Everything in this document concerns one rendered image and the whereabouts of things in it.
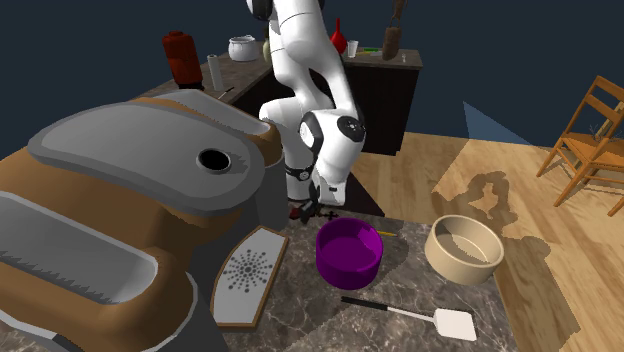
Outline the dark robot stand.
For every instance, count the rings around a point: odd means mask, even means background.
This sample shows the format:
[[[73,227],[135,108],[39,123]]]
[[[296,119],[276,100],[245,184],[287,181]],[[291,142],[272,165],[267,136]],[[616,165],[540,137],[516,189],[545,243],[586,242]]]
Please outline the dark robot stand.
[[[342,209],[379,217],[385,216],[383,210],[352,173],[346,180],[345,203]]]

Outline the purple bowl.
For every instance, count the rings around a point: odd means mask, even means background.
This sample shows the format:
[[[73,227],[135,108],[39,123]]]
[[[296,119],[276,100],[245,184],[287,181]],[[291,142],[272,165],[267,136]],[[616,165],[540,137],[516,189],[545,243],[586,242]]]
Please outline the purple bowl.
[[[357,218],[336,218],[325,223],[316,236],[316,267],[330,285],[358,290],[376,277],[384,252],[380,234]]]

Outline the dark kitchen counter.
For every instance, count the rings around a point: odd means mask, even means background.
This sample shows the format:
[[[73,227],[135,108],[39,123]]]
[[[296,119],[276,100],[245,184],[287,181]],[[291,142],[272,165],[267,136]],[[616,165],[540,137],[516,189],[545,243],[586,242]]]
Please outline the dark kitchen counter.
[[[401,49],[397,56],[384,61],[379,56],[360,52],[344,60],[352,93],[365,119],[367,137],[363,151],[394,156],[400,151],[412,99],[423,68],[416,49]],[[218,57],[225,87],[222,94],[213,89],[207,63],[201,65],[205,92],[256,116],[262,103],[293,95],[290,88],[274,78],[272,67],[263,58],[236,62],[228,53]]]

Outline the beige bowl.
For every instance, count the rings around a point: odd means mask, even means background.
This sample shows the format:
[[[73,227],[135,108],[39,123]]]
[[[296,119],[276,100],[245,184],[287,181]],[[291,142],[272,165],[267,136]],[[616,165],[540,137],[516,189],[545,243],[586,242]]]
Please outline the beige bowl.
[[[445,215],[430,229],[424,245],[432,268],[461,285],[486,282],[504,259],[499,236],[483,223],[463,215]]]

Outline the wooden chair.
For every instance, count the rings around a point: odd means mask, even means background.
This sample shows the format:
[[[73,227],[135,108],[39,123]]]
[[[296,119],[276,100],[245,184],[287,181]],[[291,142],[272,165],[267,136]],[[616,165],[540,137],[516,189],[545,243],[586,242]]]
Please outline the wooden chair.
[[[594,96],[596,88],[616,98],[622,108],[611,108]],[[580,112],[586,106],[592,107],[611,123],[604,136],[596,137],[594,133],[571,131]],[[596,176],[599,170],[624,174],[624,140],[617,140],[614,137],[622,122],[624,122],[624,88],[598,75],[536,174],[540,177],[556,155],[559,155],[574,172],[571,181],[555,201],[555,207],[560,206],[579,183],[586,184],[589,180],[599,180],[624,185],[624,180]]]

